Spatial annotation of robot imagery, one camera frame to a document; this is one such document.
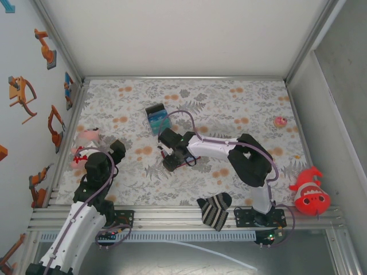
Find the blue credit card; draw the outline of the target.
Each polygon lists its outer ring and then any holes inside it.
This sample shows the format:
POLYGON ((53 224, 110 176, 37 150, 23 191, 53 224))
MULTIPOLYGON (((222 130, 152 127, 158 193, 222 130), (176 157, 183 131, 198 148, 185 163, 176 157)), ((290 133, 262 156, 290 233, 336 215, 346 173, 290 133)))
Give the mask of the blue credit card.
POLYGON ((148 116, 148 121, 150 123, 155 122, 155 121, 160 121, 163 120, 166 117, 167 113, 164 112, 156 112, 156 113, 152 113, 148 116))

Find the black credit card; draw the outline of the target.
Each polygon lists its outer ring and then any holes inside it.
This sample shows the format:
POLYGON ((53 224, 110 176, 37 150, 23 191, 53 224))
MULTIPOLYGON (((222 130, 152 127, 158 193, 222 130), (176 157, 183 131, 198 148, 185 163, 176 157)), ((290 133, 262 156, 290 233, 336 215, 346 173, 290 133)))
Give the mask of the black credit card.
POLYGON ((159 104, 156 104, 156 105, 152 105, 152 106, 147 107, 145 109, 147 116, 151 116, 154 113, 160 112, 162 110, 165 110, 165 106, 162 103, 159 103, 159 104))

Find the blue teal box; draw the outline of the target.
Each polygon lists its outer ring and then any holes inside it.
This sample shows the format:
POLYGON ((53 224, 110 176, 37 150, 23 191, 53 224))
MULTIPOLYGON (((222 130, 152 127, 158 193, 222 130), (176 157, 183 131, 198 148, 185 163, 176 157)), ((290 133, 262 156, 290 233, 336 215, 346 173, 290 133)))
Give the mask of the blue teal box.
POLYGON ((166 128, 171 128, 171 122, 167 116, 168 112, 162 103, 152 105, 145 109, 147 119, 154 136, 164 131, 166 128))

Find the pink pig plush toy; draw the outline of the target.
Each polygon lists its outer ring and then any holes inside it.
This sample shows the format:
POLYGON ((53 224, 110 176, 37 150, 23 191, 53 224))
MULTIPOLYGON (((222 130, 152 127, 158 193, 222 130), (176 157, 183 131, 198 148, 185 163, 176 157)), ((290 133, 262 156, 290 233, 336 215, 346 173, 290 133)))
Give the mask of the pink pig plush toy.
POLYGON ((99 129, 89 129, 80 132, 71 148, 73 160, 71 162, 72 169, 83 169, 88 157, 97 152, 94 148, 100 147, 99 129))

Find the floral print tablecloth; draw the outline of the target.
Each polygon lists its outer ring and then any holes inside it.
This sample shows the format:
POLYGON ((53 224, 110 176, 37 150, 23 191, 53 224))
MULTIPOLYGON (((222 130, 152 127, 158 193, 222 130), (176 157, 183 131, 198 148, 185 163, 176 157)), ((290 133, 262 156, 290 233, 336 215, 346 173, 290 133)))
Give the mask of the floral print tablecloth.
POLYGON ((308 164, 282 81, 91 80, 76 132, 98 128, 101 146, 120 140, 127 150, 107 199, 116 205, 194 206, 198 198, 226 192, 234 205, 253 203, 249 187, 227 161, 202 157, 193 167, 164 168, 145 111, 159 103, 179 134, 196 129, 212 138, 252 135, 279 169, 271 183, 273 199, 292 205, 289 186, 308 164), (278 116, 287 119, 284 128, 274 126, 278 116))

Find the black controller board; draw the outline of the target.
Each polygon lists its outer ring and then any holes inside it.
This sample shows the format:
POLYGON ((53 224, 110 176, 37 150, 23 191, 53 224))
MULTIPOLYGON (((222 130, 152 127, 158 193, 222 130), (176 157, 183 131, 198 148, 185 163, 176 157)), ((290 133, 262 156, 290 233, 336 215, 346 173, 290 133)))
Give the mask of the black controller board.
POLYGON ((255 244, 261 247, 269 247, 281 243, 286 234, 284 233, 284 230, 282 228, 276 227, 267 230, 256 230, 255 236, 255 244))
POLYGON ((110 246, 116 246, 125 241, 129 234, 129 230, 127 231, 127 234, 124 234, 122 229, 105 232, 100 231, 95 238, 95 243, 99 248, 107 249, 110 246))

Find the black beige striped sock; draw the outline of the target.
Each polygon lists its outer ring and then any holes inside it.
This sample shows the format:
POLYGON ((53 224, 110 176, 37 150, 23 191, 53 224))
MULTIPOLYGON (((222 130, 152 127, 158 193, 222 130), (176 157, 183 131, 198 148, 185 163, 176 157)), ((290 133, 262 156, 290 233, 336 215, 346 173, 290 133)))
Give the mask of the black beige striped sock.
POLYGON ((210 198, 199 198, 197 203, 202 212, 202 222, 215 231, 221 231, 228 217, 227 209, 232 204, 232 197, 222 192, 210 198))

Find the red fish plush toy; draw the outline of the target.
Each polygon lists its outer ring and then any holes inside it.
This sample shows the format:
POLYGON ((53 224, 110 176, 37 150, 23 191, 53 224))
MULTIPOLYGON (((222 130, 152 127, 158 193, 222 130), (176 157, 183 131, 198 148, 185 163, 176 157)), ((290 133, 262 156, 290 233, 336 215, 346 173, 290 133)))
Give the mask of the red fish plush toy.
POLYGON ((304 215, 317 216, 323 214, 331 205, 330 196, 321 189, 321 181, 315 177, 323 174, 315 167, 303 170, 297 177, 296 183, 289 186, 295 191, 295 207, 304 215))

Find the aluminium side rail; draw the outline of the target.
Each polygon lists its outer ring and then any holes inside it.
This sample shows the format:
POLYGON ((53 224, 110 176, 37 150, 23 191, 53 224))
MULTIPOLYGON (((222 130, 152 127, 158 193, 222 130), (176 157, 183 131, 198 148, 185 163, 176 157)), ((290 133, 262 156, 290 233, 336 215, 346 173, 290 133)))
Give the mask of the aluminium side rail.
POLYGON ((60 154, 58 155, 57 163, 54 168, 52 181, 50 182, 46 191, 44 203, 42 205, 43 208, 47 208, 50 205, 50 201, 53 198, 52 193, 58 192, 58 187, 63 177, 64 168, 68 164, 70 149, 74 140, 74 135, 76 133, 77 123, 84 102, 84 96, 85 96, 85 83, 83 82, 80 88, 77 90, 75 103, 73 104, 72 108, 71 119, 69 121, 67 131, 60 148, 60 154))

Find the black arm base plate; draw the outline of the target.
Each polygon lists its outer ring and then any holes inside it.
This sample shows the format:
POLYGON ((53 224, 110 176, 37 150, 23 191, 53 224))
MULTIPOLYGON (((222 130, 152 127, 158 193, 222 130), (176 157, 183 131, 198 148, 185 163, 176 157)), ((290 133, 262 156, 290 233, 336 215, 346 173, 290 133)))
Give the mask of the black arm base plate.
POLYGON ((272 207, 267 214, 236 207, 233 211, 237 227, 286 227, 284 210, 272 207))
POLYGON ((115 219, 112 224, 113 227, 117 227, 120 225, 129 225, 133 227, 134 224, 134 210, 115 210, 115 219))

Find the wide aluminium frame rail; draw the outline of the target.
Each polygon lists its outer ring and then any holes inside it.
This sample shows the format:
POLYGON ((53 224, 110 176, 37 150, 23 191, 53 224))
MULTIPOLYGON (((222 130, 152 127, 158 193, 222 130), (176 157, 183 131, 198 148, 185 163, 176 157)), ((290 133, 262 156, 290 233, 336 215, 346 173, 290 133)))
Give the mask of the wide aluminium frame rail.
MULTIPOLYGON (((48 208, 35 209, 32 213, 27 231, 56 231, 62 228, 71 207, 52 205, 48 208)), ((207 228, 201 221, 201 210, 194 206, 153 207, 153 206, 118 206, 118 210, 134 210, 133 229, 135 231, 204 231, 207 228)), ((331 207, 319 218, 306 216, 295 207, 285 208, 284 214, 287 229, 292 228, 292 217, 295 217, 295 228, 300 229, 341 229, 346 226, 342 211, 331 207)))

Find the thin aluminium frame rail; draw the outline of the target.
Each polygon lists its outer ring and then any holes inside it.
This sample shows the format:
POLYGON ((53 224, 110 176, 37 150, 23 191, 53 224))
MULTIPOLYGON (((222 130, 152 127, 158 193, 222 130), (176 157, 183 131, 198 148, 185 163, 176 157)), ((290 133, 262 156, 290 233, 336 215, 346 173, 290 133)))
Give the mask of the thin aluminium frame rail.
POLYGON ((283 81, 282 76, 86 76, 91 80, 244 80, 244 81, 283 81))

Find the blue orange wall sticker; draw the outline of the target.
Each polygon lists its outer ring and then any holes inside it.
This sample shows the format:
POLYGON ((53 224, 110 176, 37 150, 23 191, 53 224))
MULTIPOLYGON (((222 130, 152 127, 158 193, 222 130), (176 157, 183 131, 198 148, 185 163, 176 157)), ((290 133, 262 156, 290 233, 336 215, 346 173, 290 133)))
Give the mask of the blue orange wall sticker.
POLYGON ((66 110, 70 110, 73 107, 73 102, 76 95, 77 85, 72 80, 68 72, 65 72, 64 77, 64 96, 66 100, 66 110))

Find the orange curved frame wall sticker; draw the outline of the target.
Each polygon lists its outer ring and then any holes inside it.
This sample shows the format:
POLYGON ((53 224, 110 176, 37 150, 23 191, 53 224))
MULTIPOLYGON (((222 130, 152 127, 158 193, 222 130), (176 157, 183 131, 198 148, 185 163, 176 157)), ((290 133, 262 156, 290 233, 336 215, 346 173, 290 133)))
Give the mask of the orange curved frame wall sticker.
POLYGON ((9 107, 13 107, 19 104, 28 114, 28 118, 22 122, 22 125, 24 125, 26 122, 28 122, 30 119, 32 119, 37 115, 37 112, 32 112, 28 107, 29 103, 37 99, 36 91, 34 90, 32 84, 22 76, 19 77, 9 76, 8 83, 9 83, 9 99, 10 100, 15 99, 14 102, 9 104, 9 107), (27 89, 30 90, 32 94, 31 99, 26 98, 27 89))

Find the aluminium corner post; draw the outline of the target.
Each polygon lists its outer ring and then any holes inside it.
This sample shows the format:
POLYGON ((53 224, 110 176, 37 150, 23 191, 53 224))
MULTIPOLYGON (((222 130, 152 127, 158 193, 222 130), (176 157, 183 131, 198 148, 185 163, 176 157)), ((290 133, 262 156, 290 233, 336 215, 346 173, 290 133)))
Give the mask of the aluminium corner post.
POLYGON ((51 39, 53 40, 57 50, 61 52, 65 63, 74 74, 76 81, 82 87, 84 83, 84 76, 81 72, 81 69, 77 65, 76 60, 73 58, 71 51, 68 49, 60 30, 51 17, 50 11, 44 4, 43 0, 29 0, 29 2, 33 6, 33 9, 37 13, 39 19, 44 24, 46 31, 51 35, 51 39))
POLYGON ((296 56, 295 61, 291 65, 286 77, 284 78, 284 83, 286 86, 291 83, 307 55, 314 51, 321 43, 337 15, 343 8, 345 2, 346 0, 326 0, 326 3, 319 16, 317 16, 315 22, 313 23, 313 26, 300 49, 300 52, 296 56))

